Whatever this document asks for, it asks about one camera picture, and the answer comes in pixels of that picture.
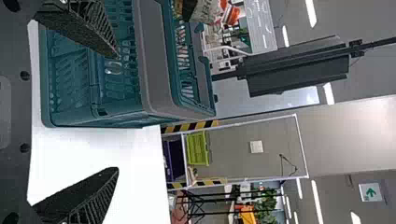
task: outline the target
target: white wall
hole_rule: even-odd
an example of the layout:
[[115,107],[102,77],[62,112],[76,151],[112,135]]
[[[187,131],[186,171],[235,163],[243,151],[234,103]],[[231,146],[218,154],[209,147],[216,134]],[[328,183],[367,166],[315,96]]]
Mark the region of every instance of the white wall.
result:
[[297,113],[311,177],[396,169],[396,95],[308,107],[220,124]]

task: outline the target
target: plastic basket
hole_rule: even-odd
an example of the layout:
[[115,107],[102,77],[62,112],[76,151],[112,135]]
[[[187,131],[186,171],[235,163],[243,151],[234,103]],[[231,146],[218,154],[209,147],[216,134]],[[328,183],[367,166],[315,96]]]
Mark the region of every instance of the plastic basket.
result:
[[[138,26],[136,31],[135,11],[140,8],[135,4],[147,1],[104,1],[119,43],[120,57],[116,60],[40,28],[42,117],[47,126],[138,128],[216,115],[209,61],[193,49],[192,39],[199,38],[199,34],[188,23],[173,17],[171,0],[149,1],[162,6],[162,38],[166,40],[168,67],[162,76],[144,72],[142,61],[150,61],[149,57],[139,60],[146,57],[139,45],[149,40],[137,38],[144,27]],[[177,106],[176,111],[166,113],[164,107],[165,112],[151,109],[155,103],[148,102],[147,86],[142,80],[147,76],[169,79],[161,84],[171,90],[170,104]],[[158,89],[151,88],[151,93]]]
[[205,132],[187,134],[187,155],[190,165],[209,165]]

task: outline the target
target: white floor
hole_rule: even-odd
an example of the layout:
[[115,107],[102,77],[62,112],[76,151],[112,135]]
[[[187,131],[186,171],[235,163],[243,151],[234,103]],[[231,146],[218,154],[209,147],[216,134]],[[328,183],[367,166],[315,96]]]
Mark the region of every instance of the white floor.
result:
[[31,204],[109,166],[120,178],[109,223],[170,223],[159,126],[141,130],[49,129],[40,118],[38,31],[29,24],[33,77]]

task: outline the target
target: green sign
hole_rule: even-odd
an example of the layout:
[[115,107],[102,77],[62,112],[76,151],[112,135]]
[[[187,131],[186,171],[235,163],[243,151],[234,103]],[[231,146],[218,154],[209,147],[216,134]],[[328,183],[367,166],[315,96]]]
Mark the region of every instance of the green sign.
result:
[[382,202],[382,194],[379,183],[359,184],[361,200],[364,203]]
[[366,195],[370,196],[371,198],[373,198],[376,195],[376,192],[373,189],[368,189],[367,192],[366,192]]

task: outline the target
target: wall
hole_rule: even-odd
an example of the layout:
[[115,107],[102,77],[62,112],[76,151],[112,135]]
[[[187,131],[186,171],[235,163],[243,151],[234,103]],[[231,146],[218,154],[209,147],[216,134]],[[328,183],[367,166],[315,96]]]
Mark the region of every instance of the wall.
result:
[[[396,171],[354,174],[352,182],[345,175],[324,176],[315,178],[324,224],[352,224],[350,212],[361,218],[361,223],[393,223],[396,218],[394,206],[396,194]],[[361,201],[359,183],[382,182],[387,202],[363,203]],[[300,223],[318,223],[311,180],[302,180],[303,199],[297,194],[295,181],[286,182],[285,193],[290,197],[291,211],[299,215]]]
[[[314,0],[318,23],[313,29],[304,0],[270,3],[274,20],[279,21],[274,24],[288,27],[291,45],[328,35],[339,35],[346,42],[361,38],[369,42],[396,35],[393,0]],[[335,101],[395,94],[395,50],[396,46],[392,46],[367,52],[351,67],[348,80],[332,84]]]
[[222,120],[296,113],[311,177],[396,169],[396,95]]
[[[208,167],[196,166],[200,177],[281,176],[280,153],[299,168],[295,175],[306,175],[294,117],[217,129],[207,134],[213,162]],[[262,141],[264,153],[252,154],[250,141]],[[284,176],[294,172],[286,161],[283,166]]]

